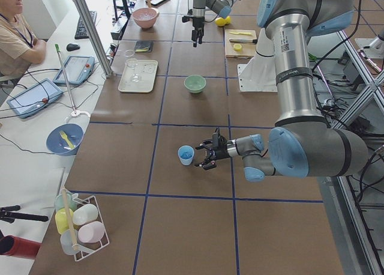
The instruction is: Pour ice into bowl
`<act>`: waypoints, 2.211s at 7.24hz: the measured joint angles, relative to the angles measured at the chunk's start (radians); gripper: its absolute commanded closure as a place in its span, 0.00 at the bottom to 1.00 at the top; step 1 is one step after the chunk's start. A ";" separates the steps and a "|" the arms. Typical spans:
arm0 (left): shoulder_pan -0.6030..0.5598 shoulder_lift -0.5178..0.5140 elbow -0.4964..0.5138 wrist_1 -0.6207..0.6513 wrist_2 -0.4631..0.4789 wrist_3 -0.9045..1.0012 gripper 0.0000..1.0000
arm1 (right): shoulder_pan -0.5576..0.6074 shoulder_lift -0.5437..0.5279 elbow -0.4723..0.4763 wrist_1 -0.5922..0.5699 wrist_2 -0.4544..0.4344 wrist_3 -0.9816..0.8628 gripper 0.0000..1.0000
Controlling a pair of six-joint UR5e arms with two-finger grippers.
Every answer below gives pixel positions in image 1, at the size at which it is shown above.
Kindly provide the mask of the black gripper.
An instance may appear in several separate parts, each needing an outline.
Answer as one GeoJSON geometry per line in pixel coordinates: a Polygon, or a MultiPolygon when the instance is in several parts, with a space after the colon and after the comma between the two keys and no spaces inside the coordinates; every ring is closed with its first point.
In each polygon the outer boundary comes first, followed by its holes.
{"type": "Polygon", "coordinates": [[[216,168],[216,160],[222,160],[229,157],[229,153],[227,151],[227,144],[215,144],[213,145],[213,141],[211,139],[203,140],[198,146],[195,147],[196,150],[206,149],[208,151],[212,151],[210,156],[206,156],[202,162],[196,163],[195,167],[201,167],[204,170],[210,170],[216,168]]]}
{"type": "Polygon", "coordinates": [[[204,36],[205,18],[202,16],[193,16],[193,28],[191,39],[193,41],[193,47],[197,47],[197,43],[202,44],[204,36]]]}

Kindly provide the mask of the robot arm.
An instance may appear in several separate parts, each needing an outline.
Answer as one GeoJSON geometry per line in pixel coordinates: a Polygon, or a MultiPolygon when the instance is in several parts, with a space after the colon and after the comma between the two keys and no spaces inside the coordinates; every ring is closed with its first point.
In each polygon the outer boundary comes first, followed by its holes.
{"type": "Polygon", "coordinates": [[[281,115],[267,144],[259,134],[228,141],[214,133],[200,144],[206,156],[199,166],[212,169],[218,160],[240,156],[251,182],[273,175],[338,177],[360,171],[367,146],[351,131],[327,126],[316,107],[307,52],[309,38],[341,31],[352,18],[353,0],[260,0],[257,25],[272,43],[281,115]]]}
{"type": "Polygon", "coordinates": [[[231,12],[232,6],[237,0],[193,0],[192,7],[192,23],[193,30],[191,40],[193,47],[202,44],[205,26],[205,11],[206,8],[213,11],[219,17],[225,19],[231,12]]]}

